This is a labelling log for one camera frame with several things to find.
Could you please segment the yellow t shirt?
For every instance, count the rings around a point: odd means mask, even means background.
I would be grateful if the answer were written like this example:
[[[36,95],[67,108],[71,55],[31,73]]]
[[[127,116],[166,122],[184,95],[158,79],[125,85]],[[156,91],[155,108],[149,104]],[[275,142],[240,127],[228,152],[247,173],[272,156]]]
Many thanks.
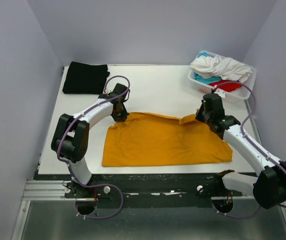
[[[103,167],[220,164],[232,149],[194,114],[183,118],[132,112],[107,130]]]

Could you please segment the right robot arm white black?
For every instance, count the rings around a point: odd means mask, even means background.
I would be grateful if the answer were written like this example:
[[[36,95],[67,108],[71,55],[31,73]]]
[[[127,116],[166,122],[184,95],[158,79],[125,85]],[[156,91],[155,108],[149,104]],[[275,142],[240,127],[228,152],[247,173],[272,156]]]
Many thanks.
[[[221,97],[216,93],[203,96],[196,120],[205,123],[221,140],[227,142],[250,164],[255,177],[225,171],[213,183],[213,191],[224,196],[230,190],[255,198],[264,209],[286,202],[286,161],[267,151],[252,138],[235,117],[225,114]]]

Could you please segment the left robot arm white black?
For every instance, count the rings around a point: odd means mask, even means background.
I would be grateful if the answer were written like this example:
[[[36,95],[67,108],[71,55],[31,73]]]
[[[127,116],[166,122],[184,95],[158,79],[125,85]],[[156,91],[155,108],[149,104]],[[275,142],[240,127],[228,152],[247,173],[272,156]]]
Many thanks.
[[[97,101],[84,111],[59,117],[51,150],[57,154],[59,161],[64,162],[72,180],[77,184],[76,191],[87,198],[94,190],[90,181],[92,173],[87,167],[85,154],[88,149],[89,131],[98,122],[111,116],[114,122],[124,122],[129,115],[124,102],[127,100],[129,88],[117,83],[110,93],[99,95]]]

